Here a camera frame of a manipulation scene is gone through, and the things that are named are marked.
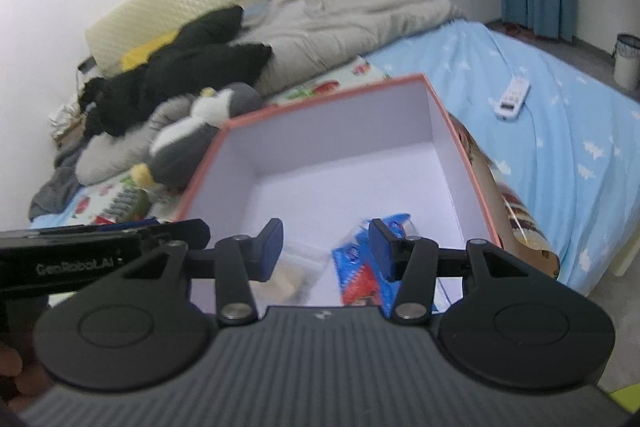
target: trash can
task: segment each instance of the trash can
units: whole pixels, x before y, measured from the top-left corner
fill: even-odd
[[[640,82],[640,39],[634,35],[620,33],[613,51],[616,68],[613,78],[619,86],[628,90],[638,89]]]

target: air conditioner remote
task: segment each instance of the air conditioner remote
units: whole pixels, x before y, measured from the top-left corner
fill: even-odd
[[[514,76],[495,106],[495,116],[500,120],[515,120],[524,105],[529,87],[531,84],[527,79]]]

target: finger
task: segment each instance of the finger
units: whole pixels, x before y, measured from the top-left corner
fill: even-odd
[[[15,377],[22,371],[20,354],[4,343],[0,343],[0,376]]]
[[[18,392],[26,396],[41,395],[51,385],[47,373],[39,363],[26,366],[14,381]]]
[[[27,407],[30,406],[31,402],[33,402],[34,400],[35,398],[33,396],[20,395],[9,400],[7,405],[13,412],[22,412],[27,409]]]

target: yellow cloth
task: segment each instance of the yellow cloth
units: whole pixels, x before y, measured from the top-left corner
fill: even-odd
[[[122,55],[120,58],[122,71],[129,71],[137,68],[140,64],[146,64],[149,60],[149,55],[162,46],[173,42],[177,34],[178,30],[167,32]]]
[[[630,413],[635,413],[640,409],[640,383],[623,387],[615,393],[611,393],[611,397],[620,407]]]
[[[133,165],[129,170],[129,175],[136,187],[150,189],[156,185],[154,177],[151,175],[151,171],[146,163]]]

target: plastic bag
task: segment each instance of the plastic bag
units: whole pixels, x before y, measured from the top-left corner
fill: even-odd
[[[304,306],[329,258],[328,250],[287,239],[271,278],[267,282],[250,281],[260,317],[271,305]]]
[[[409,214],[392,214],[382,221],[396,237],[418,235]],[[389,317],[401,282],[390,283],[382,277],[369,248],[369,223],[370,219],[363,220],[332,251],[340,295],[345,306],[380,306]],[[461,298],[462,278],[438,278],[432,311],[445,312]]]

